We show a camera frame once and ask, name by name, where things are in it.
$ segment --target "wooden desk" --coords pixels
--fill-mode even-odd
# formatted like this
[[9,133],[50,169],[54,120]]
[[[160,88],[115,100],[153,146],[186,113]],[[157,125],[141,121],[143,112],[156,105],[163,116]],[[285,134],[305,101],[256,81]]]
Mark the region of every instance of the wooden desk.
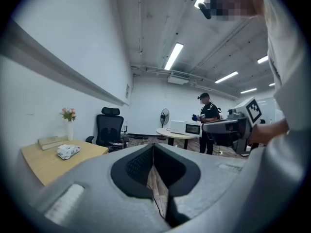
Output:
[[187,149],[188,146],[188,139],[194,139],[194,136],[189,136],[185,134],[176,134],[176,133],[171,133],[170,131],[166,130],[167,128],[158,128],[156,129],[156,132],[163,135],[167,136],[169,138],[168,144],[173,146],[174,145],[174,138],[176,139],[184,139],[185,144],[184,144],[184,149]]
[[64,144],[79,146],[80,152],[68,160],[57,156],[58,147],[42,150],[38,143],[21,148],[28,165],[44,185],[56,180],[79,163],[108,153],[108,148],[90,144],[84,141],[65,141]]

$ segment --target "white vase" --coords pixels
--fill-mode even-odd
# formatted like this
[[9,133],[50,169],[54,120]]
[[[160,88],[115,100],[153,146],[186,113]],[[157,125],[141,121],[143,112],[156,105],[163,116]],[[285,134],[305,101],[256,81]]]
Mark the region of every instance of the white vase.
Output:
[[68,121],[68,123],[67,123],[67,137],[68,137],[68,141],[72,141],[73,140],[72,121]]

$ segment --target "white microwave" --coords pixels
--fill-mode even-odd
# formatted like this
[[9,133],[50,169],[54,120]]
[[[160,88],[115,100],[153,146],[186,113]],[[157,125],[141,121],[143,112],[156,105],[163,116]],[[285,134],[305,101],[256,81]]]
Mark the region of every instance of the white microwave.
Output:
[[171,132],[189,136],[202,136],[202,124],[199,122],[171,121]]

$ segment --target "white ceiling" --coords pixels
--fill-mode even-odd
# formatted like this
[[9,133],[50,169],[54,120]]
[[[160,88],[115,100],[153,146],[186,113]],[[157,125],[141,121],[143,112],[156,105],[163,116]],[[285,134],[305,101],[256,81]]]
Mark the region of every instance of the white ceiling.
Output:
[[[207,20],[193,6],[195,0],[141,0],[139,15],[138,1],[117,0],[130,64],[143,67],[143,71],[133,70],[134,74],[152,75],[145,71],[155,71],[154,67],[164,69],[175,43],[179,42],[184,47],[171,70],[195,75],[191,78],[202,86],[239,97],[241,91],[267,90],[273,83],[268,62],[257,64],[268,51],[262,18]],[[239,74],[214,83],[233,71]]]

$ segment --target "headrest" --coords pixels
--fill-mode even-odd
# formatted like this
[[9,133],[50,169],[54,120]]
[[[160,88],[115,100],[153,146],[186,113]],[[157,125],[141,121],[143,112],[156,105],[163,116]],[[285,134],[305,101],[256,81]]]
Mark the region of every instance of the headrest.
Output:
[[118,115],[120,115],[120,110],[118,108],[104,107],[102,109],[102,113],[105,115],[110,115],[110,116],[118,116]]

